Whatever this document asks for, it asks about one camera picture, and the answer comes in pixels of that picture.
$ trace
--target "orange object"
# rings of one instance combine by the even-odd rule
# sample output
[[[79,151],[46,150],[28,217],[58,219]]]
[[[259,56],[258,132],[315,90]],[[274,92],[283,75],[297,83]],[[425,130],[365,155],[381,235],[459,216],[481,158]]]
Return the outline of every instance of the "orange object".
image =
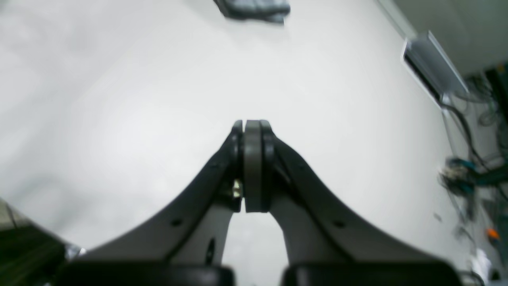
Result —
[[[499,233],[493,228],[487,229],[487,237],[491,240],[500,240],[501,239],[499,237]]]
[[[505,72],[505,71],[506,71],[506,70],[505,70],[505,68],[504,68],[504,65],[499,65],[499,66],[497,66],[497,72],[499,72],[499,73],[503,73],[503,72]]]

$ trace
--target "white table surface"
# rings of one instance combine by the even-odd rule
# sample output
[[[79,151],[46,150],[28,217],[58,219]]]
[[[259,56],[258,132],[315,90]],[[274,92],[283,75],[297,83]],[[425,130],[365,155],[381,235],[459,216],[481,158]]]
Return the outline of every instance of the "white table surface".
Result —
[[[437,172],[441,111],[374,1],[291,0],[285,26],[212,0],[17,0],[0,7],[0,196],[91,249],[175,198],[237,119],[267,119],[321,180],[398,239],[467,266]],[[235,214],[239,285],[287,265],[268,214]]]

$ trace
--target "black cable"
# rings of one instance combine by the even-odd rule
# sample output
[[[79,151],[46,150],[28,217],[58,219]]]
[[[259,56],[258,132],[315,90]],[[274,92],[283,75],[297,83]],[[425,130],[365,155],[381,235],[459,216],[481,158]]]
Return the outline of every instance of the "black cable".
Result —
[[[501,194],[501,197],[508,202],[508,196],[504,193],[503,189],[501,188],[501,186],[497,185],[496,186],[496,189],[497,191]]]
[[[464,132],[464,128],[461,128],[462,124],[457,120],[456,116],[452,115],[450,117],[453,119],[453,122],[455,122],[455,125],[458,127],[458,129],[460,131],[460,135],[462,135],[462,138],[464,138],[464,140],[466,140],[466,142],[467,142],[466,134]]]
[[[472,102],[472,103],[487,103],[489,99],[476,99],[472,97],[465,97],[462,95],[459,95],[458,93],[455,93],[455,97],[462,99],[464,101]]]
[[[450,103],[451,103],[452,106],[457,107],[457,105],[453,101],[454,97],[456,97],[456,96],[450,96]],[[471,104],[467,100],[463,100],[463,101],[466,103],[466,107],[464,108],[464,110],[461,110],[460,113],[462,113],[464,115],[468,115],[469,114],[469,107],[470,107]]]
[[[488,215],[487,210],[485,210],[485,208],[479,208],[478,213],[482,217],[484,228],[488,228],[490,226],[490,223],[488,223],[488,219],[487,219],[487,215]]]
[[[484,162],[488,163],[488,162],[493,161],[494,159],[498,159],[498,158],[503,158],[504,159],[503,154],[501,154],[499,152],[492,153],[492,154],[489,154],[489,155],[483,157],[482,160]]]
[[[16,224],[16,220],[14,219],[14,214],[12,213],[11,208],[7,204],[5,204],[5,208],[7,210],[7,215],[9,216],[9,219],[11,220],[12,225],[14,226],[14,228],[18,228],[18,225]]]
[[[457,225],[456,228],[457,228],[457,234],[466,235],[466,237],[471,241],[471,243],[472,243],[471,253],[474,253],[474,251],[476,251],[476,249],[477,249],[477,244],[476,244],[476,240],[474,240],[474,238],[473,238],[473,235],[471,235],[471,233],[469,233],[466,230],[466,227],[464,225]]]
[[[450,149],[452,149],[452,154],[454,157],[457,157],[457,150],[455,150],[455,144],[453,144],[452,135],[450,134],[450,127],[448,126],[448,121],[445,117],[445,114],[442,114],[443,116],[443,122],[444,122],[444,128],[446,129],[446,134],[448,136],[448,142],[450,143]]]
[[[440,103],[439,106],[442,109],[446,109],[446,110],[450,111],[451,113],[453,113],[457,117],[457,119],[460,122],[460,125],[462,126],[462,130],[464,130],[464,133],[465,133],[464,134],[464,136],[465,136],[464,139],[466,140],[467,146],[469,148],[469,155],[470,155],[470,157],[474,156],[477,159],[480,158],[480,156],[478,155],[478,152],[474,148],[473,141],[472,141],[472,136],[471,136],[471,129],[469,128],[469,125],[468,125],[466,119],[464,118],[464,115],[462,115],[462,113],[460,113],[460,111],[457,108],[455,108],[454,106],[451,106],[451,105],[448,105],[448,104],[444,104],[444,103]]]
[[[478,124],[481,126],[491,126],[492,124],[496,123],[497,120],[497,114],[494,111],[487,110],[484,111],[480,116],[478,117]]]
[[[473,280],[476,280],[478,285],[485,286],[485,282],[483,279],[478,275],[478,273],[472,272],[472,271],[459,271],[460,275],[468,276],[469,278],[472,278]]]
[[[482,96],[492,97],[492,87],[488,84],[488,80],[486,77],[481,76],[473,76],[468,82],[476,89],[477,92],[480,92]]]
[[[474,239],[474,221],[471,222],[471,239],[473,240],[474,250],[472,253],[476,253],[477,250],[477,244],[476,239]]]
[[[507,146],[508,139],[506,138],[506,134],[508,134],[508,126],[506,122],[503,119],[501,119],[499,121],[499,124],[497,125],[496,130],[497,147],[499,149],[499,152],[506,159],[508,159],[508,146]]]
[[[453,208],[455,209],[455,211],[457,212],[457,216],[459,217],[460,219],[460,222],[461,223],[465,223],[466,222],[466,217],[464,216],[464,214],[460,211],[460,208],[459,208],[459,204],[457,203],[457,200],[455,199],[455,195],[453,195],[451,192],[447,192],[448,194],[448,197],[450,198],[450,201],[452,202],[452,205],[453,205]]]

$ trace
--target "gray cloth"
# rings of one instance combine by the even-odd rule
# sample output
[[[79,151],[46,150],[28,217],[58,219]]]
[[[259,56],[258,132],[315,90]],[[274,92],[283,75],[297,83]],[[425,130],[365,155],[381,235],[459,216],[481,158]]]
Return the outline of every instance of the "gray cloth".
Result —
[[[291,8],[286,0],[214,0],[225,17],[284,23]]]

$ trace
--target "white wall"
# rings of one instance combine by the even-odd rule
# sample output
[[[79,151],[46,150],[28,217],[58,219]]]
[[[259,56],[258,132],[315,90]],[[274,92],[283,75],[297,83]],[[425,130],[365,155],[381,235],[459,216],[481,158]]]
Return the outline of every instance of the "white wall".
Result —
[[[432,31],[463,76],[508,61],[508,1],[394,2],[417,32]]]

